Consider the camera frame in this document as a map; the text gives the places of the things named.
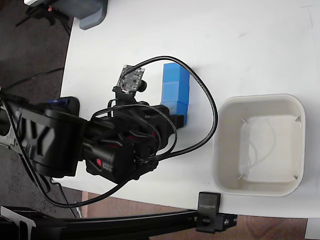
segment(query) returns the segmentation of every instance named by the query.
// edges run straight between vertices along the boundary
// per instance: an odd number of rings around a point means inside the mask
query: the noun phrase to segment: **square bowl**
[[[300,184],[306,113],[290,94],[232,97],[219,109],[212,172],[224,194],[283,197]]]

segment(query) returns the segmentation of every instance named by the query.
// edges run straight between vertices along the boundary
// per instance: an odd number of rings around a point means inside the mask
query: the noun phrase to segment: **black bracket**
[[[200,192],[196,231],[214,234],[237,225],[238,215],[219,213],[220,193]]]
[[[133,240],[192,228],[214,234],[237,225],[237,215],[219,213],[220,196],[200,192],[198,211],[107,218],[62,219],[27,207],[2,206],[0,232],[12,240]]]

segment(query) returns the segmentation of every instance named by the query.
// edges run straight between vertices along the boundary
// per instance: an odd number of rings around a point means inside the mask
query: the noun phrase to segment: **black clamp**
[[[66,227],[65,221],[28,207],[1,206],[0,214],[11,222],[11,225],[6,225],[10,227],[8,239],[59,240],[62,229]]]
[[[200,192],[196,231],[214,234],[237,225],[238,215],[219,213],[220,193]]]

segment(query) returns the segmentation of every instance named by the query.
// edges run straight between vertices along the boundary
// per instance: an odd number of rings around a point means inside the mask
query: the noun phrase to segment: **gray floor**
[[[25,16],[27,8],[22,0],[13,0],[0,11],[0,86],[4,88],[18,80],[65,65],[69,36],[60,22],[50,26],[46,19],[30,19],[15,27]],[[9,92],[32,103],[55,99],[60,95],[62,76],[63,72],[42,76]],[[81,201],[80,191],[65,189],[65,193],[70,202]],[[64,202],[56,186],[50,196]],[[29,207],[59,218],[72,217],[68,209],[48,203],[30,181],[19,156],[0,146],[2,205]]]

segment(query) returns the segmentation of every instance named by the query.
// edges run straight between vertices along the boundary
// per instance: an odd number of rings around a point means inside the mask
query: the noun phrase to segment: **wooden floor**
[[[83,200],[96,197],[83,193]],[[109,197],[82,209],[83,217],[120,217],[128,215],[180,211],[161,205],[146,204]],[[152,237],[152,240],[303,240],[307,219],[239,216],[236,227],[225,232],[207,234],[194,229]]]

